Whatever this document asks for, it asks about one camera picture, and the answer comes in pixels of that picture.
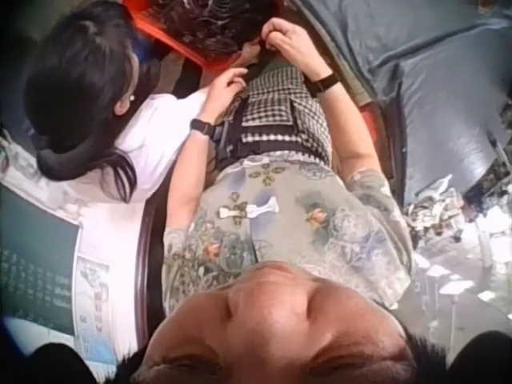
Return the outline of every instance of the man's eye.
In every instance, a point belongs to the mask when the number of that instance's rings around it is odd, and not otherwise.
[[[218,376],[222,368],[217,362],[199,356],[182,356],[164,362],[171,370],[179,370],[191,374],[207,374]]]
[[[354,362],[354,361],[343,361],[342,359],[329,359],[326,362],[316,365],[310,370],[309,375],[314,378],[323,378],[325,376],[331,376],[342,371],[356,371],[365,366],[365,363]]]

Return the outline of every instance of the white shirt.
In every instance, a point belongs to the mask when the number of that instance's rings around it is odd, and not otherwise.
[[[160,186],[172,166],[180,145],[190,131],[206,99],[195,93],[181,100],[172,94],[153,94],[141,105],[116,141],[137,172],[137,189],[131,202],[148,199]],[[72,198],[85,202],[122,202],[108,170],[93,171],[63,184]]]

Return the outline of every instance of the pocket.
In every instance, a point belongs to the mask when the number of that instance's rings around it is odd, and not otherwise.
[[[288,95],[251,97],[243,114],[244,126],[291,125],[293,118]]]

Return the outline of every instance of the poster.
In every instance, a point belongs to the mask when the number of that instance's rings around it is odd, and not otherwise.
[[[116,364],[110,324],[110,267],[77,256],[74,272],[75,345],[87,361]]]

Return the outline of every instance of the wristwatch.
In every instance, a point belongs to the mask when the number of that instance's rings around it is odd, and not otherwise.
[[[204,134],[205,136],[208,136],[210,140],[213,140],[215,128],[208,122],[204,122],[203,120],[199,120],[198,118],[193,118],[190,122],[190,130],[197,130]]]
[[[307,78],[307,76],[304,76],[304,85],[306,86],[312,98],[316,98],[318,94],[325,92],[326,90],[332,88],[338,83],[339,77],[336,75],[335,72],[333,72],[332,74],[325,78],[321,78],[316,82],[312,82]]]

